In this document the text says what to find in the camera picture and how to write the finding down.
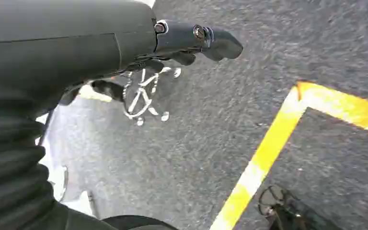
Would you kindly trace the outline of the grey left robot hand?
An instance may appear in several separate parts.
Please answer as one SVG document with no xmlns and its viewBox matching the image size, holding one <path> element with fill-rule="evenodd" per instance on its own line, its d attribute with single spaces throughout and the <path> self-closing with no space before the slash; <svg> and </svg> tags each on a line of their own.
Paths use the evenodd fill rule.
<svg viewBox="0 0 368 230">
<path fill-rule="evenodd" d="M 137 0 L 0 0 L 0 230 L 110 230 L 53 196 L 37 118 L 82 84 L 196 53 L 235 59 L 229 32 L 158 20 Z"/>
</svg>

